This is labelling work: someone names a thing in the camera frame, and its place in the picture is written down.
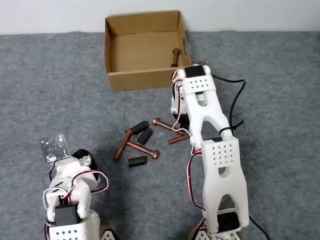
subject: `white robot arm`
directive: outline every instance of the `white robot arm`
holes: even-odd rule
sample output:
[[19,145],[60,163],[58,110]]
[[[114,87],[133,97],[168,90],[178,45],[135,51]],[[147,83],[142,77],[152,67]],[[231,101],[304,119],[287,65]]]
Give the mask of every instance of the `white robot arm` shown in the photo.
[[[92,193],[106,190],[106,175],[96,170],[91,153],[84,149],[71,156],[62,133],[43,139],[41,149],[47,163],[52,163],[50,186],[43,192],[43,204],[47,210],[44,236],[46,240],[99,240],[100,218],[90,210]],[[105,186],[97,189],[100,177]],[[110,240],[116,239],[112,232]]]
[[[210,235],[232,235],[249,224],[247,184],[239,141],[222,112],[211,70],[206,65],[178,69],[172,76],[172,87],[171,112],[178,115],[177,121],[181,114],[188,115],[190,142],[194,153],[202,155],[203,224]],[[203,121],[210,122],[221,139],[203,140]],[[230,195],[234,208],[219,210],[225,195]]]

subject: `white wall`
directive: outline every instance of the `white wall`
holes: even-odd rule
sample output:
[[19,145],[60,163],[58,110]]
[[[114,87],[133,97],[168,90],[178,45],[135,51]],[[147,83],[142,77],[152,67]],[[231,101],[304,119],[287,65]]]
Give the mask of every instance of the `white wall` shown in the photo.
[[320,0],[0,0],[0,34],[104,32],[111,14],[175,9],[190,31],[320,31]]

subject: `black cylinder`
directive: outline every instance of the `black cylinder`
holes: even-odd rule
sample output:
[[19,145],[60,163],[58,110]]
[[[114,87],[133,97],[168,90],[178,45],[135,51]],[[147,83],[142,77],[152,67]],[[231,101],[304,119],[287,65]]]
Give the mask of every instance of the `black cylinder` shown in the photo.
[[145,145],[153,133],[154,131],[151,128],[147,128],[146,130],[143,131],[143,133],[138,138],[137,140],[138,143]]
[[132,129],[132,134],[137,135],[141,133],[143,130],[147,129],[149,127],[149,122],[148,121],[142,121],[139,124],[133,126]]
[[146,156],[139,156],[135,158],[128,159],[128,166],[129,168],[141,166],[147,164],[147,157]]

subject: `open cardboard box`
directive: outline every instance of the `open cardboard box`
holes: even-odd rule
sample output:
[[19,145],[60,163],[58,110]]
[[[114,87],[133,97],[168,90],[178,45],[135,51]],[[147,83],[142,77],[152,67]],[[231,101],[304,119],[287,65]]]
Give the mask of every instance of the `open cardboard box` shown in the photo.
[[[177,10],[105,19],[104,61],[114,91],[170,86],[172,73],[192,64],[186,47],[182,14]],[[181,50],[178,67],[170,67],[174,48]]]

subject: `copper bolt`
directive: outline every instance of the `copper bolt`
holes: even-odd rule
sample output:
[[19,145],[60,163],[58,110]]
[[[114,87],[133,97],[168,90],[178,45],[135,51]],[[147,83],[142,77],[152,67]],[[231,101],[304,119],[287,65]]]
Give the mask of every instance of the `copper bolt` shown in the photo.
[[127,141],[126,144],[134,149],[137,149],[141,152],[144,152],[145,154],[150,155],[152,159],[157,159],[160,155],[160,152],[149,150],[148,148],[135,144],[132,141]]
[[185,135],[182,135],[182,136],[178,136],[178,137],[175,137],[175,138],[172,138],[168,141],[169,144],[175,144],[177,142],[181,142],[185,139],[188,139],[190,138],[189,134],[185,134]]
[[124,135],[124,138],[122,140],[122,143],[118,149],[118,151],[116,152],[116,154],[114,155],[114,160],[118,160],[122,154],[122,152],[124,151],[126,145],[127,145],[127,142],[129,141],[130,137],[132,136],[133,132],[132,132],[132,129],[131,128],[127,128],[125,130],[125,135]]
[[174,48],[172,50],[173,53],[173,62],[171,64],[172,68],[178,67],[179,54],[181,53],[179,48]]
[[[159,125],[159,126],[165,128],[165,129],[168,129],[168,130],[173,131],[173,130],[172,130],[172,126],[170,126],[168,123],[165,123],[165,122],[163,122],[163,121],[160,121],[160,119],[157,118],[157,117],[154,118],[154,119],[152,119],[152,124],[155,125],[155,126]],[[182,131],[182,130],[176,131],[176,133],[177,133],[177,134],[180,134],[180,135],[184,135],[184,134],[185,134],[185,132]]]

